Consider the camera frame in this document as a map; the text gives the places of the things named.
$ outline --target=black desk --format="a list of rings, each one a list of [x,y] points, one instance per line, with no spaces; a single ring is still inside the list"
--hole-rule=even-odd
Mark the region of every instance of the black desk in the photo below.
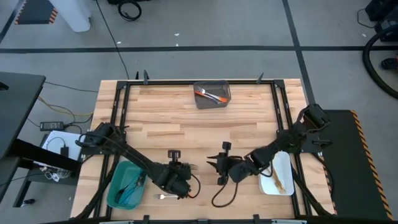
[[[0,72],[0,201],[18,167],[33,168],[33,161],[78,172],[80,163],[17,139],[45,77]]]

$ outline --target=wooden table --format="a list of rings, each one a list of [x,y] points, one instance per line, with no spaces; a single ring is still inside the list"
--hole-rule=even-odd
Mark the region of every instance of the wooden table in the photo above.
[[[303,88],[299,79],[284,81],[295,120],[299,111],[306,107]],[[92,129],[100,122],[109,122],[116,82],[101,82]],[[250,176],[239,184],[236,199],[230,206],[215,208],[211,205],[211,198],[220,186],[216,184],[218,174],[206,163],[206,157],[221,152],[223,141],[232,142],[230,155],[244,156],[255,147],[273,141],[277,130],[269,85],[231,85],[230,89],[232,100],[226,108],[198,110],[190,85],[131,87],[126,116],[128,143],[149,159],[161,163],[168,163],[169,149],[181,150],[181,161],[198,166],[193,174],[200,179],[201,192],[195,199],[157,200],[154,194],[161,194],[162,191],[148,181],[140,206],[133,211],[114,209],[113,220],[142,220],[144,215],[157,220],[252,219],[254,214],[259,214],[260,218],[294,217],[291,198],[262,194],[257,176]],[[282,117],[284,128],[287,129],[284,113]],[[308,154],[302,154],[301,159],[308,188],[326,210],[334,213],[323,166]],[[83,164],[71,217],[78,215],[96,192],[102,162],[103,156],[93,156]],[[195,179],[190,180],[190,184],[193,192],[196,192],[198,186]],[[296,190],[300,211],[304,213],[301,192],[298,187]],[[233,192],[234,183],[230,181],[215,203],[228,202]],[[103,197],[100,216],[105,215],[106,195]]]

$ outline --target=white plate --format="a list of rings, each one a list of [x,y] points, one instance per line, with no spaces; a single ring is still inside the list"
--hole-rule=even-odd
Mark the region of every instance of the white plate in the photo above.
[[[281,184],[284,186],[285,193],[279,193],[274,178],[258,175],[260,191],[267,195],[292,195],[294,193],[292,167],[290,165],[290,156],[286,152],[278,152],[272,161],[274,172],[277,173]],[[263,174],[269,175],[271,167],[262,171]]]

